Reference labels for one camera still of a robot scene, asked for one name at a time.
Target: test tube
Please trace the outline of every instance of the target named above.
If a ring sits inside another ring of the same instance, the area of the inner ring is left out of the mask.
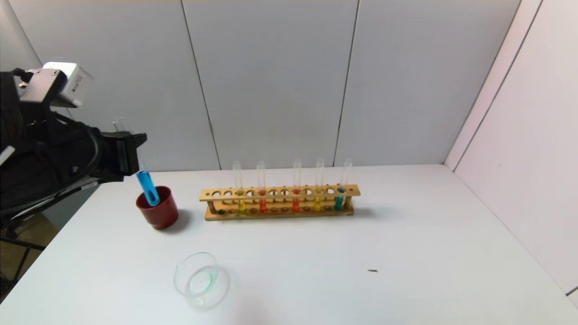
[[[293,194],[301,192],[301,159],[297,158],[293,162]],[[293,199],[293,211],[299,212],[299,198]]]
[[[131,132],[125,117],[118,117],[113,122],[114,128],[117,132]],[[136,158],[139,161],[139,172],[136,173],[136,178],[139,180],[140,186],[143,189],[144,197],[149,202],[150,206],[157,206],[161,199],[158,196],[157,188],[154,187],[153,179],[145,168],[145,161],[139,155],[139,150],[136,150]]]
[[[233,173],[235,173],[235,194],[240,197],[245,194],[243,191],[243,180],[241,178],[241,163],[239,161],[233,162]],[[247,214],[247,207],[245,205],[245,200],[239,199],[239,213],[245,215]]]
[[[262,160],[257,163],[257,184],[259,185],[259,195],[266,195],[267,189],[265,188],[265,163]],[[266,199],[259,200],[259,210],[261,213],[267,213]]]
[[[347,181],[349,178],[349,173],[351,171],[351,158],[345,159],[345,163],[343,164],[343,170],[341,171],[341,182],[339,182],[339,188],[337,189],[340,193],[346,192]],[[335,198],[335,210],[341,210],[343,205],[343,197],[336,197]]]
[[[325,161],[323,159],[317,159],[317,164],[315,165],[315,194],[323,193],[323,169],[325,167]],[[313,199],[313,210],[321,211],[321,198],[316,197]]]

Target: test tube rack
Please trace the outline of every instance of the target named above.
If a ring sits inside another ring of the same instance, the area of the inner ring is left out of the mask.
[[[259,189],[244,187],[243,195],[236,195],[236,190],[228,189],[205,189],[201,191],[201,202],[207,202],[205,220],[244,220],[244,219],[276,219],[296,217],[321,217],[321,216],[352,216],[352,197],[361,195],[359,187],[354,184],[344,186],[345,191],[340,192],[339,184],[325,185],[321,187],[321,193],[315,193],[315,186],[282,186],[266,187],[265,195],[258,195]],[[321,199],[321,210],[315,211],[314,199]],[[344,197],[341,210],[335,210],[335,200]],[[294,198],[299,198],[299,212],[292,210]],[[245,200],[246,213],[239,213],[238,200]],[[259,209],[259,200],[267,200],[267,212],[262,213]]]

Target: red cup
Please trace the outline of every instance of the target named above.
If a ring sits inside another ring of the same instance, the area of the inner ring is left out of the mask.
[[[179,211],[175,204],[175,199],[171,189],[166,186],[157,186],[160,203],[157,206],[151,206],[147,201],[145,194],[141,193],[136,199],[136,207],[142,212],[144,218],[156,230],[170,227],[179,217]]]

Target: blue test tube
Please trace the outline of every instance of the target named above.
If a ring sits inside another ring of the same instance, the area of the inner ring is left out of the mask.
[[[351,170],[351,158],[345,159],[345,163],[343,164],[343,171],[341,173],[341,182],[339,183],[339,188],[337,189],[340,193],[345,193],[347,191],[346,186],[347,182],[349,181],[349,172]],[[335,198],[335,207],[336,211],[341,210],[343,206],[343,197],[336,197]]]
[[[136,177],[139,179],[146,200],[151,206],[157,206],[161,202],[161,199],[158,197],[157,189],[154,187],[149,172],[142,170],[136,173]]]
[[[116,118],[113,124],[117,132],[131,132],[125,117]],[[138,149],[136,150],[136,156],[140,165],[140,171],[136,173],[136,177],[138,178],[140,186],[143,189],[144,197],[146,197],[146,200],[149,202],[150,206],[157,206],[161,202],[161,199],[158,196],[157,188],[154,187],[154,183],[150,177],[149,172],[147,172],[143,167],[145,161],[140,158]]]

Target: table surface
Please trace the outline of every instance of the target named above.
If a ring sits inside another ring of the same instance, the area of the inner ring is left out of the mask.
[[[325,183],[337,183],[326,168]],[[244,171],[255,186],[255,171]],[[446,167],[354,167],[355,216],[205,221],[231,171],[153,173],[180,217],[152,229],[134,177],[101,186],[0,305],[4,324],[578,324],[578,309]],[[290,185],[290,169],[267,170]],[[312,182],[313,170],[303,170]],[[192,310],[175,265],[209,252],[231,277]]]

